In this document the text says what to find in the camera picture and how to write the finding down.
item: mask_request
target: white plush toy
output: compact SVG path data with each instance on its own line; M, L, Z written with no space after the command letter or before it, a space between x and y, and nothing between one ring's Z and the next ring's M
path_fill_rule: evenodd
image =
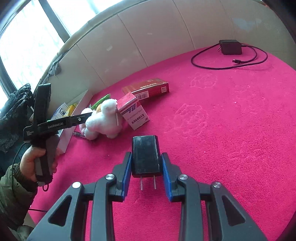
M92 110L91 108L86 108L84 109L81 114L85 114L85 113L90 113L92 112L92 115L96 115L96 111ZM99 133L98 132L95 132L95 131L89 131L85 124L80 124L79 125L79 128L80 128L80 132L81 134L83 134L85 136L86 139L88 140L94 140L98 137Z
M117 113L115 99L108 99L102 103L101 112L92 114L85 122L86 130L98 132L108 138L117 137L122 129L122 116Z

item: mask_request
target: yellow package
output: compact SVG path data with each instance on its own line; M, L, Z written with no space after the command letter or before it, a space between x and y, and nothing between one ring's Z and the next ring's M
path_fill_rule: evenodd
M76 106L77 106L77 103L74 103L74 104L70 105L68 107L68 109L67 109L66 114L64 115L64 117L71 116L72 113L73 113L73 111L75 110Z

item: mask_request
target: window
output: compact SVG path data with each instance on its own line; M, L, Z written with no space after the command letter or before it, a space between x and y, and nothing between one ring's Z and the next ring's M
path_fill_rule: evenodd
M39 1L29 2L0 38L0 57L16 88L30 83L34 91L63 44Z
M42 0L41 6L39 0L31 0L14 17L0 38L0 57L16 89L30 83L32 91L35 90L44 71L63 46L63 40L67 40L62 40L61 33L57 31L62 29L71 36L97 13L120 1ZM44 11L44 4L49 4L50 11ZM60 29L49 21L53 18ZM6 100L0 88L0 108Z
M97 13L122 0L47 0L70 35Z
M122 0L93 0L95 6L98 8L100 12L104 11L105 9L115 5L116 3L121 2Z
M96 14L88 0L47 0L70 35L77 32Z
M7 101L7 96L0 87L0 109L5 105L5 102Z

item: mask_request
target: person's hand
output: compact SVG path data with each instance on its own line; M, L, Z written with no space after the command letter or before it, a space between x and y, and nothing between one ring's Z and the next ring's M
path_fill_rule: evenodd
M29 180L32 180L33 182L37 182L36 179L36 173L35 173L35 163L34 160L37 157L41 157L45 155L45 149L41 149L38 147L30 147L26 150L24 155L22 156L22 160L20 162L20 171L21 173L28 178ZM52 172L57 172L57 162L54 161L52 164Z

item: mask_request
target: red box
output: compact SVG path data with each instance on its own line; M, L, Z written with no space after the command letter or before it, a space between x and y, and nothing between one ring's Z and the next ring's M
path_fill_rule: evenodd
M150 120L139 100L131 92L117 101L117 109L134 130Z
M160 79L151 79L134 83L122 88L124 94L131 92L138 100L170 92L168 82Z

